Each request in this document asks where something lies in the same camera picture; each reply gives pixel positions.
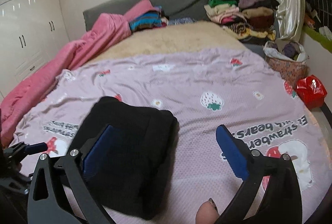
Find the person's right hand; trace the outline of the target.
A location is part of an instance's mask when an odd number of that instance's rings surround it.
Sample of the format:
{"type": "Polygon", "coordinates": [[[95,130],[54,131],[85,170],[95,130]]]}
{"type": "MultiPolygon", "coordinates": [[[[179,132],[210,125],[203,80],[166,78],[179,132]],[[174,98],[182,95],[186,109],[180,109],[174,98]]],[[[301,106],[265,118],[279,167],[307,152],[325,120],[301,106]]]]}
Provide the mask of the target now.
{"type": "Polygon", "coordinates": [[[209,198],[198,209],[195,217],[196,224],[214,224],[219,218],[217,206],[212,198],[209,198]]]}

